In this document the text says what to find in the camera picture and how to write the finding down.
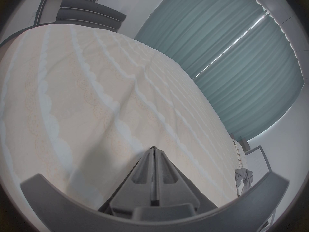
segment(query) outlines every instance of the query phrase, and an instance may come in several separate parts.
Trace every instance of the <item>wall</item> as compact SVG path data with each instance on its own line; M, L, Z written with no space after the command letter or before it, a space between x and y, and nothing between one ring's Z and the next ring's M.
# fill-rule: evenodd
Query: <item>wall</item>
M134 38L149 15L163 0L99 0L97 3L127 15L119 29L128 37ZM22 0L0 33L0 43L13 33L33 25L35 12L41 0Z
M295 103L275 124L248 142L252 149L261 145L272 170L290 181L276 209L276 221L309 171L309 85L303 86Z

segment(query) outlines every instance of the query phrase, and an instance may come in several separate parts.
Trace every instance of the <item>patterned cloth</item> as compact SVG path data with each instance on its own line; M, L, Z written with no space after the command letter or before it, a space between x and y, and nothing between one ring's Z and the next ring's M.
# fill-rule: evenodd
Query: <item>patterned cloth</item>
M46 25L22 33L0 64L0 175L46 227L19 184L43 174L98 209L155 145L217 206L237 197L233 142L173 60L118 33Z

